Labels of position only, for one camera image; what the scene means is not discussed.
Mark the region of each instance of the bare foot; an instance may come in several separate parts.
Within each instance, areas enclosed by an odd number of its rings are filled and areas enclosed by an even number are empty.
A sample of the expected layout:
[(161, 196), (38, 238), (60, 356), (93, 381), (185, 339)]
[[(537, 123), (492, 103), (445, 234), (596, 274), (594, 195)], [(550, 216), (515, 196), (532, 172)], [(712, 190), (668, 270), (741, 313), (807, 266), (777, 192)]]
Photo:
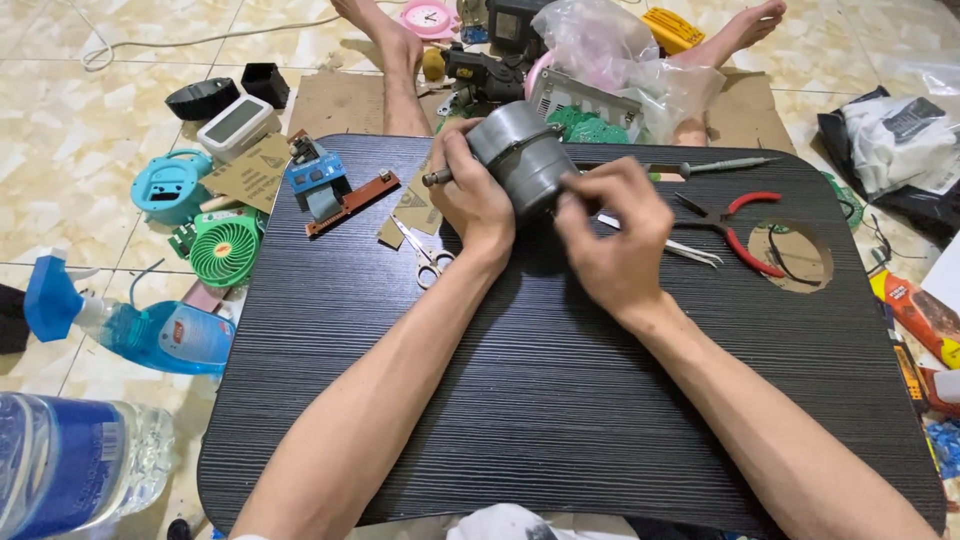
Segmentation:
[(769, 36), (783, 20), (786, 3), (783, 0), (767, 0), (755, 8), (738, 13), (716, 36), (674, 56), (677, 61), (691, 65), (708, 65), (718, 68), (733, 56)]
[(331, 0), (344, 19), (367, 35), (380, 50), (384, 70), (413, 73), (423, 58), (420, 37), (384, 13), (373, 0)]

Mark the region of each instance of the white electrical cable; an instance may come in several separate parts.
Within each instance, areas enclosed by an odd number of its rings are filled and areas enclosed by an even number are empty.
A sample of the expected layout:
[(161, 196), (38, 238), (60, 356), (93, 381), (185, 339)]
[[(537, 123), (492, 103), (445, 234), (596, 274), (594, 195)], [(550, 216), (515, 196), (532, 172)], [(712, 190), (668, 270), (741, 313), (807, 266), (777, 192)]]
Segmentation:
[[(406, 4), (407, 0), (374, 0), (374, 2), (377, 4)], [(173, 43), (147, 43), (144, 41), (120, 41), (117, 43), (110, 43), (104, 38), (102, 34), (100, 34), (100, 31), (98, 31), (97, 27), (94, 26), (92, 22), (90, 22), (90, 19), (86, 18), (86, 15), (84, 15), (84, 12), (80, 11), (80, 8), (78, 8), (77, 5), (73, 3), (73, 0), (66, 0), (66, 3), (70, 4), (73, 10), (77, 12), (77, 15), (79, 15), (84, 20), (84, 22), (88, 24), (91, 29), (93, 29), (93, 33), (97, 35), (97, 37), (104, 43), (104, 45), (106, 45), (105, 47), (102, 47), (100, 49), (94, 49), (86, 53), (80, 59), (80, 63), (84, 65), (84, 69), (91, 73), (94, 71), (100, 71), (101, 69), (104, 69), (105, 67), (113, 63), (113, 60), (114, 60), (113, 49), (117, 47), (123, 47), (125, 45), (136, 45), (139, 47), (154, 47), (154, 48), (183, 47), (186, 45), (197, 45), (200, 43), (206, 43), (208, 41), (213, 41), (214, 39), (223, 39), (226, 37), (252, 36), (254, 34), (265, 34), (267, 32), (276, 32), (277, 30), (294, 30), (297, 28), (309, 28), (311, 26), (319, 26), (321, 24), (333, 22), (340, 18), (340, 15), (338, 14), (338, 15), (333, 15), (332, 17), (328, 17), (326, 19), (315, 20), (313, 22), (298, 22), (293, 24), (283, 24), (280, 26), (275, 26), (273, 28), (264, 28), (262, 30), (248, 30), (245, 32), (227, 32), (226, 34), (219, 34), (217, 36), (204, 37), (203, 39), (196, 39), (194, 41), (178, 41)], [(101, 65), (93, 65), (93, 63), (98, 58), (100, 58), (100, 56), (103, 55), (104, 53), (108, 54), (107, 59), (104, 61), (104, 63)]]

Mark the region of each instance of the white digital clock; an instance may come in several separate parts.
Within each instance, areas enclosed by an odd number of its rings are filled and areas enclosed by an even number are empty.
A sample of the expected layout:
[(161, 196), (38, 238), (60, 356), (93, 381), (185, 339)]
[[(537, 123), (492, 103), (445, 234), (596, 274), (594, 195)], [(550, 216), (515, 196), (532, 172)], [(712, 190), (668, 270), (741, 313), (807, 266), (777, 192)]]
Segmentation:
[(267, 102), (240, 96), (197, 132), (197, 140), (214, 158), (229, 163), (267, 134), (280, 131), (280, 119)]

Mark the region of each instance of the forearm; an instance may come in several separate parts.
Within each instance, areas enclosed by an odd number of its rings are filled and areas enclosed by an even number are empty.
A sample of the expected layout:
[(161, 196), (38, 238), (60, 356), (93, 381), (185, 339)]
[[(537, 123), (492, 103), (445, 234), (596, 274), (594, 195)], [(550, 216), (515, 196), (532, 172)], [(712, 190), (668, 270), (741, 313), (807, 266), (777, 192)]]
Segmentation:
[(777, 524), (794, 539), (933, 540), (886, 480), (664, 294), (632, 326), (697, 407)]
[(231, 537), (347, 535), (393, 468), (503, 258), (465, 250), (414, 306), (303, 412)]

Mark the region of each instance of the plastic bottle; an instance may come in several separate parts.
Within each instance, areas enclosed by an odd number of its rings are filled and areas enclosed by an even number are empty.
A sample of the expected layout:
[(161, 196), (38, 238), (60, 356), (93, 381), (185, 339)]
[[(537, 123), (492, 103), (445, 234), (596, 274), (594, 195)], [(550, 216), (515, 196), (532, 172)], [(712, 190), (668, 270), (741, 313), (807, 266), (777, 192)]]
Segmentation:
[(232, 322), (183, 302), (139, 310), (110, 298), (81, 296), (65, 264), (63, 250), (42, 251), (27, 285), (23, 311), (40, 341), (64, 339), (76, 324), (97, 343), (142, 366), (190, 375), (223, 372), (236, 330)]
[(33, 540), (146, 508), (172, 468), (165, 410), (0, 392), (0, 538)]

